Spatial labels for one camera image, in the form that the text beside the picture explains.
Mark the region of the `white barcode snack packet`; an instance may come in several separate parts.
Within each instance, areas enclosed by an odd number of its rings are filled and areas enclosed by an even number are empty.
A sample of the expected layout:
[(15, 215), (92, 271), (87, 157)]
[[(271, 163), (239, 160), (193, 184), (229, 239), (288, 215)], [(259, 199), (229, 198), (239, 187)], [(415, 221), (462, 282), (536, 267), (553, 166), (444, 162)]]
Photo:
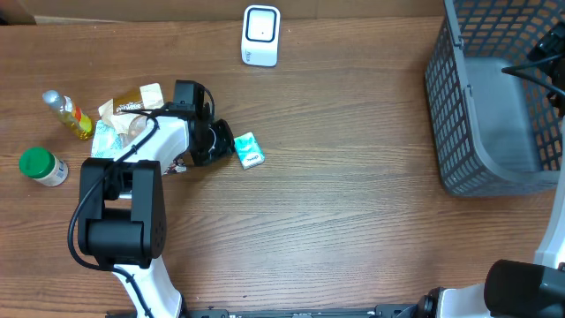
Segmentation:
[(168, 168), (163, 172), (164, 175), (178, 174), (187, 172), (187, 166), (182, 157), (175, 159)]

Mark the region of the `teal tissue pack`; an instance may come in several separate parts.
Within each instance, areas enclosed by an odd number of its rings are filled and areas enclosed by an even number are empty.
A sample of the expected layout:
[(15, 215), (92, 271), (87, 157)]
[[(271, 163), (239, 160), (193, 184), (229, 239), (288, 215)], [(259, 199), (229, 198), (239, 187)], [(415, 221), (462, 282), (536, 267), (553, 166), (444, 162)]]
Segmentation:
[(264, 153), (252, 132), (238, 136), (234, 141), (237, 156), (244, 170), (264, 163)]

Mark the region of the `brown snack packet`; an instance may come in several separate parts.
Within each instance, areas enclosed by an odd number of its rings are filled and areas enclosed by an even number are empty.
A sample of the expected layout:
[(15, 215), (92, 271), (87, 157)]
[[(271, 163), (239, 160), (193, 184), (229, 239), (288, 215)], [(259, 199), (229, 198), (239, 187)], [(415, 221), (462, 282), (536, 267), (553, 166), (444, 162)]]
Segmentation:
[(116, 130), (118, 134), (127, 134), (136, 114), (127, 110), (153, 110), (163, 106), (164, 100), (159, 83), (152, 83), (134, 88), (116, 98), (110, 99), (98, 108), (102, 122)]

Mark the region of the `teal snack bar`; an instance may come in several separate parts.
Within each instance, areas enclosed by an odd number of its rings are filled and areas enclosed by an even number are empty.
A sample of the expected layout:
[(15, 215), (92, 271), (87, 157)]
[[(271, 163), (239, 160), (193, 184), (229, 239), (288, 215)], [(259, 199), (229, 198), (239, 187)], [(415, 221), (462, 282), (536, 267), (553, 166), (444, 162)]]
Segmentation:
[(95, 126), (91, 147), (91, 156), (95, 158), (111, 158), (123, 148), (123, 142), (116, 130), (98, 120)]

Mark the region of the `yellow liquid bottle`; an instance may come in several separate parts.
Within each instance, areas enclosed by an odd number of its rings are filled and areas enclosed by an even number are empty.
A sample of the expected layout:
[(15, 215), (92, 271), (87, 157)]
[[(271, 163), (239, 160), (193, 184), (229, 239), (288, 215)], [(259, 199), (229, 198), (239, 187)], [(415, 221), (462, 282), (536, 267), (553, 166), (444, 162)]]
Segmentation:
[(70, 97), (56, 90), (48, 90), (42, 95), (42, 100), (56, 118), (80, 140), (89, 140), (94, 136), (95, 126), (92, 119), (76, 106)]

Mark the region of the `green lid jar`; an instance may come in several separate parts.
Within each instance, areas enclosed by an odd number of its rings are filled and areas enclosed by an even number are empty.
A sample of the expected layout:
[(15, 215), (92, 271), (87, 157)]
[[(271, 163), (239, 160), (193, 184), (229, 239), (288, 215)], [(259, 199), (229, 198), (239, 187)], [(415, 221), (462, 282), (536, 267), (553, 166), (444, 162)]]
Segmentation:
[(19, 170), (23, 175), (48, 187), (61, 185), (69, 173), (64, 161), (41, 147), (29, 148), (23, 153), (19, 158)]

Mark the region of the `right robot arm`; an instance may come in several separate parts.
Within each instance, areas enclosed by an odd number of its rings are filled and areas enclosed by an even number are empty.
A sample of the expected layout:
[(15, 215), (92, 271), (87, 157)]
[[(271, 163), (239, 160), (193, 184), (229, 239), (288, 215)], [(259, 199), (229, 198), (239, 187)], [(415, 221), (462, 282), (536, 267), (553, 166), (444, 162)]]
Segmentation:
[(564, 314), (564, 21), (560, 11), (456, 8), (447, 14), (425, 81), (444, 188), (459, 197), (552, 189), (533, 262), (497, 261), (482, 284), (436, 288), (410, 317)]

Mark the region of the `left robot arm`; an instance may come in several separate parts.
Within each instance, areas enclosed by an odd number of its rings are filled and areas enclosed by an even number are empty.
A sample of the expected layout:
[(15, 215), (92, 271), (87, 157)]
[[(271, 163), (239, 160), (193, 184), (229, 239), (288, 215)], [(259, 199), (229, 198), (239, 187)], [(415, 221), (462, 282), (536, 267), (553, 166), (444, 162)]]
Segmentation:
[(177, 80), (172, 101), (138, 110), (146, 127), (113, 158), (87, 158), (80, 170), (79, 204), (67, 232), (82, 267), (118, 277), (136, 317), (186, 317), (185, 297), (170, 280), (162, 251), (167, 220), (162, 176), (184, 155), (195, 167), (235, 151), (228, 123), (215, 118), (209, 89)]

